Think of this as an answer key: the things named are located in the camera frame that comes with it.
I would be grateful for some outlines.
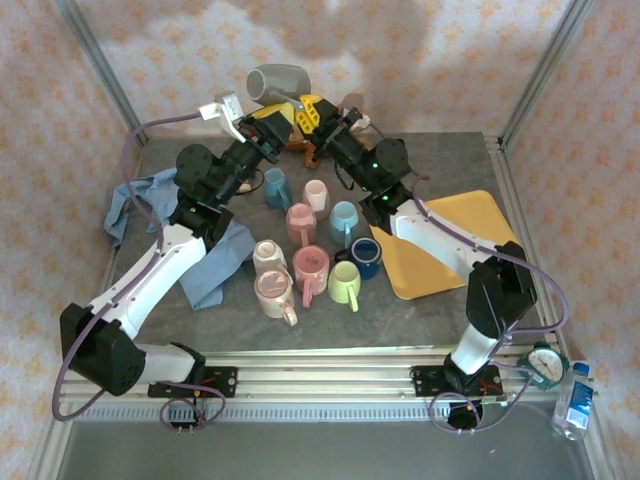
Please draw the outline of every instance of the wall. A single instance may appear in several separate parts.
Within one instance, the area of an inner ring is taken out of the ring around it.
[[[0,5],[0,478],[26,474],[61,362],[58,316],[104,273],[125,126],[53,1]]]
[[[545,266],[569,294],[572,348],[591,361],[629,478],[640,472],[637,6],[596,4],[509,155]]]
[[[570,1],[80,3],[142,121],[189,113],[223,90],[251,111],[246,74],[273,62],[305,67],[335,103],[362,93],[388,131],[497,134]]]

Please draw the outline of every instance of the mug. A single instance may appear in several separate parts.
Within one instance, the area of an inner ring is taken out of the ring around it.
[[[349,260],[353,262],[362,280],[370,280],[380,271],[382,263],[382,247],[373,238],[362,237],[351,245],[351,248],[340,250],[333,257],[336,263]]]
[[[311,79],[302,67],[268,63],[249,72],[246,87],[249,98],[266,107],[308,95]]]
[[[302,201],[311,206],[318,221],[323,220],[331,213],[331,201],[329,200],[329,190],[324,182],[320,180],[310,180],[302,191]]]
[[[267,270],[256,278],[253,290],[260,307],[271,318],[284,318],[291,326],[298,323],[291,277],[280,270]]]
[[[331,238],[349,248],[353,242],[353,229],[358,224],[358,211],[351,202],[338,202],[331,210]]]
[[[287,211],[287,233],[297,247],[316,243],[316,216],[306,203],[296,203]]]
[[[327,288],[329,255],[316,245],[302,247],[293,256],[293,269],[296,284],[302,291],[302,306],[309,308],[312,297]]]
[[[282,253],[282,248],[273,240],[262,240],[256,243],[253,249],[253,266],[256,269],[256,276],[267,270],[286,270],[287,261]]]
[[[329,275],[329,296],[334,302],[348,303],[351,310],[357,312],[360,283],[358,267],[353,262],[339,262]]]
[[[272,208],[282,208],[285,212],[291,208],[291,186],[279,168],[264,172],[264,195]]]

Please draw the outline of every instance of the blue mug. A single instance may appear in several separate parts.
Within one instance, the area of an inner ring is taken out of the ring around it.
[[[331,215],[331,239],[349,248],[353,243],[354,229],[358,225],[358,211],[351,202],[336,203]]]
[[[340,250],[333,257],[336,263],[349,260],[356,264],[362,280],[370,280],[380,271],[382,247],[372,238],[359,238],[351,248]]]
[[[264,172],[264,195],[267,205],[272,208],[281,208],[285,212],[291,208],[291,185],[279,168]]]

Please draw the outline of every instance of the bottle cap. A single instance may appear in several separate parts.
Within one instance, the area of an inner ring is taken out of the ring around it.
[[[576,362],[573,364],[573,371],[574,372],[582,372],[585,375],[589,374],[589,365],[587,365],[586,363],[580,363],[580,362]]]

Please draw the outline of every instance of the blue cloth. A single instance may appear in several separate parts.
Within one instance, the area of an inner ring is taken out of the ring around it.
[[[148,203],[152,214],[164,227],[178,205],[178,187],[173,183],[175,168],[131,182],[136,196]],[[123,212],[129,191],[122,184],[113,192],[111,209],[104,220],[104,230],[111,235],[113,247],[122,243],[129,214]],[[149,233],[155,228],[149,225]],[[256,241],[244,225],[231,220],[220,241],[198,263],[180,277],[180,285],[194,310],[222,303],[222,284],[233,275],[242,262],[251,257]]]

